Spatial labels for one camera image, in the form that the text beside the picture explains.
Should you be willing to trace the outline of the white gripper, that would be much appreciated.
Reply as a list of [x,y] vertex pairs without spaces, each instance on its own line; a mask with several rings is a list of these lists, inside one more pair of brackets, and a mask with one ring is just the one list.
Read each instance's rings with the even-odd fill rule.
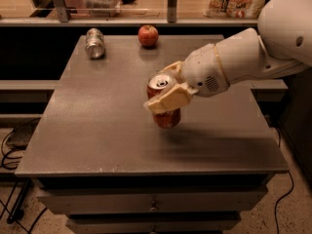
[[229,88],[214,44],[193,51],[184,62],[179,60],[164,67],[155,77],[158,82],[183,82],[185,79],[187,83],[175,84],[168,91],[146,101],[144,108],[153,114],[179,109],[189,104],[195,94],[208,98]]

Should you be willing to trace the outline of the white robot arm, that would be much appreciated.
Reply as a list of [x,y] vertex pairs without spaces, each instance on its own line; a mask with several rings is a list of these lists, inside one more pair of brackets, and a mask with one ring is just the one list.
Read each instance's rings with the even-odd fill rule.
[[281,78],[311,66],[312,0],[270,0],[257,29],[208,44],[165,67],[167,87],[144,107],[161,114],[187,105],[194,96],[213,97],[245,80]]

